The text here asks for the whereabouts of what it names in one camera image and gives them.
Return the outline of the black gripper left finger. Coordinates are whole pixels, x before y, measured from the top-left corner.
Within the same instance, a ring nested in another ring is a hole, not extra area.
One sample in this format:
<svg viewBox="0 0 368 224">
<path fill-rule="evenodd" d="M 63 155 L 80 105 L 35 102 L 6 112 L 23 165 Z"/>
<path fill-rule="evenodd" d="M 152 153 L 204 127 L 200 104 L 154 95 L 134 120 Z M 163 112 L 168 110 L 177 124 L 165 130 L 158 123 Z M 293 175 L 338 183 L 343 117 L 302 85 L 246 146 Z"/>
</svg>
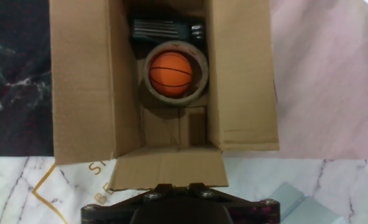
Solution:
<svg viewBox="0 0 368 224">
<path fill-rule="evenodd" d="M 85 205 L 81 208 L 81 224 L 129 224 L 141 206 L 173 197 L 174 191 L 175 188 L 171 184 L 158 184 L 154 189 L 114 205 Z"/>
</svg>

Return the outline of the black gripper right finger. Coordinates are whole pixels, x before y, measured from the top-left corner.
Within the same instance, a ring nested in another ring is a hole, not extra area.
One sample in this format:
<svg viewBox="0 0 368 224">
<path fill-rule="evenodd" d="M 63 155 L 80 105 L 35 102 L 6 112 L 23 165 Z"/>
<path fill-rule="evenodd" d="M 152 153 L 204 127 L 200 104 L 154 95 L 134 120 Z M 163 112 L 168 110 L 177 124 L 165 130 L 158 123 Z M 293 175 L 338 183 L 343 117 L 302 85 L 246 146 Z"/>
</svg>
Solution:
<svg viewBox="0 0 368 224">
<path fill-rule="evenodd" d="M 252 202 L 200 183 L 180 189 L 180 196 L 191 199 L 183 205 L 190 223 L 280 223 L 280 203 L 271 198 Z"/>
</svg>

